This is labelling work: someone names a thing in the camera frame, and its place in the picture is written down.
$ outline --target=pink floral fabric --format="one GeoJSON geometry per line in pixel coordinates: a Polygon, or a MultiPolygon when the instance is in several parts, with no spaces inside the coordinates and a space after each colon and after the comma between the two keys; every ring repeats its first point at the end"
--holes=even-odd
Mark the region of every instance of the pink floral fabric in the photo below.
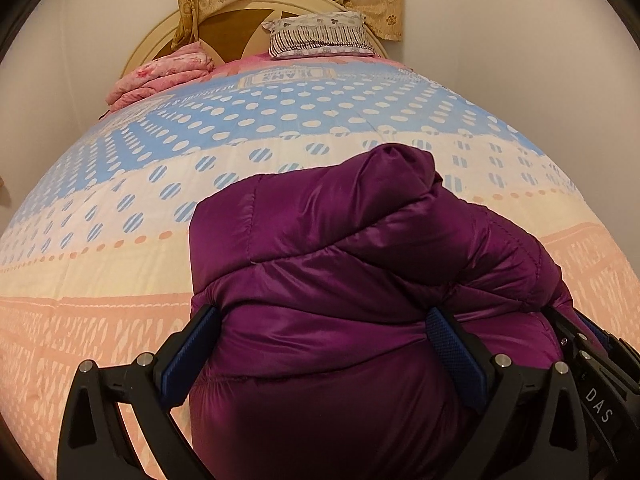
{"type": "Polygon", "coordinates": [[[153,79],[153,81],[145,83],[142,88],[152,88],[156,92],[161,92],[168,88],[203,77],[208,73],[208,70],[188,70],[187,72],[178,72],[177,74],[166,75],[164,77],[159,77],[158,79],[153,79]]]}
{"type": "Polygon", "coordinates": [[[143,87],[146,83],[155,79],[194,70],[208,73],[213,67],[213,60],[204,52],[200,43],[191,43],[168,56],[150,61],[119,79],[105,101],[111,106],[124,94],[143,87]]]}
{"type": "Polygon", "coordinates": [[[120,97],[114,104],[109,108],[110,112],[117,112],[118,110],[122,110],[124,107],[132,105],[133,103],[137,103],[142,99],[146,99],[147,97],[151,97],[155,94],[156,91],[153,88],[136,88],[131,92],[127,92],[122,97],[120,97]]]}

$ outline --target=white wall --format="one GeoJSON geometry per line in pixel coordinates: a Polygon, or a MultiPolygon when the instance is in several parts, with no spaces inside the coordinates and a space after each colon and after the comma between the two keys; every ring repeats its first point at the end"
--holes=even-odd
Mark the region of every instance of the white wall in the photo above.
{"type": "Polygon", "coordinates": [[[523,132],[640,274],[640,50],[606,0],[406,0],[393,57],[523,132]]]}
{"type": "Polygon", "coordinates": [[[0,64],[0,233],[177,0],[42,0],[0,64]]]}
{"type": "MultiPolygon", "coordinates": [[[[0,231],[106,110],[104,95],[130,53],[176,7],[176,0],[40,3],[0,64],[0,231]]],[[[609,4],[406,0],[405,29],[390,54],[543,148],[640,272],[640,51],[609,4]]]]}

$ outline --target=blue polka dot pattern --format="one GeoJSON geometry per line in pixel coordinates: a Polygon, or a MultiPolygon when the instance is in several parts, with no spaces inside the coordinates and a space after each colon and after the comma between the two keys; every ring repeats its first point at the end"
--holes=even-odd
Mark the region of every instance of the blue polka dot pattern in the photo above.
{"type": "Polygon", "coordinates": [[[159,236],[241,179],[339,164],[385,142],[432,152],[444,186],[465,198],[479,186],[575,192],[522,134],[441,85],[391,64],[297,61],[180,86],[100,121],[31,191],[0,261],[31,246],[159,236]]]}
{"type": "Polygon", "coordinates": [[[91,220],[94,219],[95,213],[98,211],[98,206],[94,205],[91,209],[89,209],[89,211],[87,212],[86,215],[84,215],[84,219],[87,222],[90,222],[91,220]]]}
{"type": "Polygon", "coordinates": [[[124,210],[131,207],[135,199],[136,199],[136,196],[132,194],[124,196],[123,199],[120,200],[120,202],[118,202],[118,208],[117,208],[118,212],[122,213],[124,210]]]}
{"type": "Polygon", "coordinates": [[[193,212],[196,209],[197,202],[188,202],[182,204],[175,210],[174,218],[176,222],[188,222],[193,217],[193,212]]]}
{"type": "Polygon", "coordinates": [[[166,173],[166,166],[158,166],[149,175],[149,182],[157,182],[162,177],[164,177],[165,173],[166,173]]]}
{"type": "Polygon", "coordinates": [[[305,147],[307,153],[311,155],[326,155],[329,153],[329,147],[318,142],[312,142],[305,147]]]}
{"type": "Polygon", "coordinates": [[[252,162],[267,161],[271,158],[273,153],[268,148],[259,148],[249,153],[249,160],[252,162]]]}
{"type": "Polygon", "coordinates": [[[225,189],[226,186],[238,181],[238,176],[235,173],[223,173],[216,177],[213,181],[213,185],[218,189],[225,189]]]}
{"type": "Polygon", "coordinates": [[[198,163],[196,164],[195,168],[196,171],[207,171],[210,170],[211,168],[213,168],[216,165],[216,157],[215,156],[203,156],[198,163]]]}
{"type": "Polygon", "coordinates": [[[284,166],[281,166],[278,169],[278,173],[289,173],[289,171],[296,171],[296,170],[302,170],[302,166],[300,166],[297,163],[293,163],[293,164],[285,164],[284,166]]]}
{"type": "Polygon", "coordinates": [[[73,237],[74,237],[74,234],[69,233],[64,238],[62,238],[62,241],[60,242],[60,249],[64,249],[66,246],[68,246],[69,242],[71,241],[71,238],[73,237]]]}
{"type": "Polygon", "coordinates": [[[100,231],[102,231],[102,224],[94,225],[89,230],[89,234],[86,237],[86,241],[87,242],[93,242],[98,237],[98,235],[100,234],[100,231]]]}
{"type": "Polygon", "coordinates": [[[174,182],[173,184],[169,184],[160,192],[160,198],[162,200],[168,200],[170,198],[173,198],[178,193],[180,193],[181,188],[182,186],[180,185],[179,182],[174,182]]]}
{"type": "Polygon", "coordinates": [[[130,216],[129,219],[127,219],[127,221],[124,222],[124,225],[122,226],[122,230],[126,233],[132,233],[142,225],[144,217],[145,215],[143,213],[137,213],[135,215],[130,216]]]}

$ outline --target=black plastic frame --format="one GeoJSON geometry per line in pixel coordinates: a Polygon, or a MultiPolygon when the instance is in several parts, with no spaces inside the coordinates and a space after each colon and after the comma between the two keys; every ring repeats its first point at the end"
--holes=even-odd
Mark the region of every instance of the black plastic frame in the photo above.
{"type": "MultiPolygon", "coordinates": [[[[603,468],[609,480],[636,476],[640,454],[640,355],[601,330],[609,353],[594,347],[580,329],[551,307],[543,313],[561,342],[564,362],[549,370],[521,367],[506,356],[491,356],[484,345],[463,336],[472,358],[491,380],[491,400],[442,471],[441,480],[589,480],[603,468]],[[590,452],[588,435],[599,444],[590,452]]],[[[183,403],[220,336],[222,316],[205,306],[158,354],[141,354],[132,364],[98,368],[83,362],[67,399],[58,444],[58,479],[152,480],[131,445],[118,408],[130,404],[147,443],[168,480],[215,480],[182,436],[170,409],[183,403]],[[193,351],[194,337],[202,351],[193,351]],[[191,347],[190,375],[174,376],[172,395],[163,377],[178,355],[191,347]]]]}

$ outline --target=metal screw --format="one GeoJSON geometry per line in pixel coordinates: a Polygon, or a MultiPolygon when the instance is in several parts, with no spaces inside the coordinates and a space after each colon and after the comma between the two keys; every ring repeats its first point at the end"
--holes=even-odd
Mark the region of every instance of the metal screw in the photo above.
{"type": "Polygon", "coordinates": [[[558,361],[556,363],[556,371],[560,375],[566,375],[567,373],[569,373],[569,365],[564,361],[558,361]]]}
{"type": "Polygon", "coordinates": [[[80,372],[82,372],[83,374],[87,373],[89,370],[91,370],[91,368],[94,367],[94,362],[87,359],[86,361],[82,361],[80,363],[80,366],[78,367],[78,370],[80,372]]]}
{"type": "Polygon", "coordinates": [[[153,361],[154,361],[154,355],[150,354],[149,352],[140,354],[136,358],[136,362],[138,363],[139,366],[149,366],[153,361]]]}
{"type": "Polygon", "coordinates": [[[500,367],[500,368],[508,368],[511,366],[511,364],[513,364],[513,361],[511,361],[511,358],[508,355],[505,354],[498,354],[495,357],[495,363],[500,367]]]}

